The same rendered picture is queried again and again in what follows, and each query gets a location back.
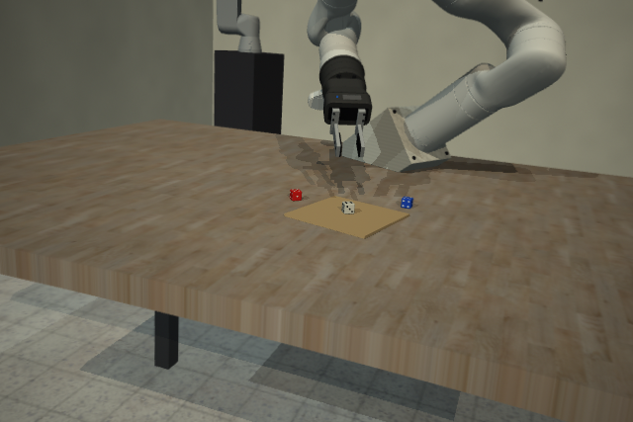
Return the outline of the tan flat mat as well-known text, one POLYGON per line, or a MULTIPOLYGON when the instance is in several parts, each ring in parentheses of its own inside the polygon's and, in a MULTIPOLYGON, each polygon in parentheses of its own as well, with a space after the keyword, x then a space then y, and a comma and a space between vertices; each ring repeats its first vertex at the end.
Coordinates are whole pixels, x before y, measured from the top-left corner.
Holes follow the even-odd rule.
POLYGON ((284 216, 365 239, 409 217, 409 213, 333 196, 284 216), (354 213, 345 214, 342 202, 352 202, 354 213))

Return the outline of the blue die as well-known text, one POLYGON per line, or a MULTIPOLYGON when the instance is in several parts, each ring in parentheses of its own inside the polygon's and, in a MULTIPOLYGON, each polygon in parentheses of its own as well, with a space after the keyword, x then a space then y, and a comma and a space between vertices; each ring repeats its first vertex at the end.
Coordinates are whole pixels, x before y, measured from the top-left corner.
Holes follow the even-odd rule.
POLYGON ((401 208, 411 209, 413 203, 413 198, 411 197, 403 197, 401 208))

